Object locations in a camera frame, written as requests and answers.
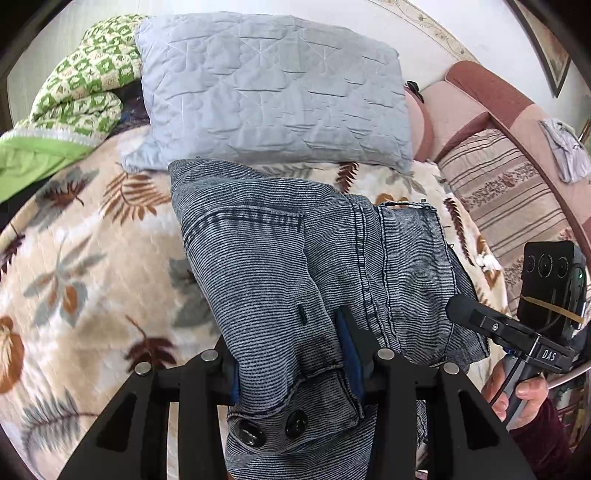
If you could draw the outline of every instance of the quilted pillow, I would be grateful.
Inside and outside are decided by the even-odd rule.
[[[144,21],[151,132],[129,170],[180,158],[242,164],[413,159],[398,53],[347,28],[228,12]]]

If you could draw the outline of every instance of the hand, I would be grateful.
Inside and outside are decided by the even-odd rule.
[[[486,382],[482,389],[482,396],[486,401],[490,402],[495,396],[499,387],[505,381],[505,370],[503,369],[503,360],[500,360],[492,371],[492,376]],[[521,411],[521,415],[514,422],[514,428],[521,428],[532,422],[538,415],[542,403],[548,397],[548,382],[544,377],[535,377],[525,380],[517,385],[515,395],[522,400],[527,400],[525,408]],[[507,417],[507,408],[509,407],[509,397],[503,392],[499,399],[492,406],[492,411],[499,417],[500,421],[504,421]]]

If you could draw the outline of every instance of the camera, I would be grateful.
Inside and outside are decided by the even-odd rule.
[[[568,345],[577,322],[530,303],[532,297],[582,316],[586,297],[586,259],[571,241],[529,242],[524,248],[519,321],[560,345]]]

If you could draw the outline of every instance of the green blanket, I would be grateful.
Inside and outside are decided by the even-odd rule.
[[[145,18],[122,15],[98,22],[49,75],[29,118],[0,138],[0,202],[104,142],[122,110],[109,90],[141,77],[134,33]]]

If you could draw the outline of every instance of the metal bolt head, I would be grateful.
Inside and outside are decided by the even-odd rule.
[[[213,362],[214,360],[217,360],[218,356],[219,353],[217,352],[217,350],[205,350],[201,354],[201,358],[204,362]]]
[[[443,371],[450,375],[457,375],[460,372],[460,367],[454,363],[447,362],[443,365]]]
[[[378,357],[382,360],[391,360],[394,358],[394,352],[389,348],[381,348],[378,350]]]
[[[148,375],[152,371],[152,364],[150,362],[140,362],[135,366],[135,373],[140,377]]]

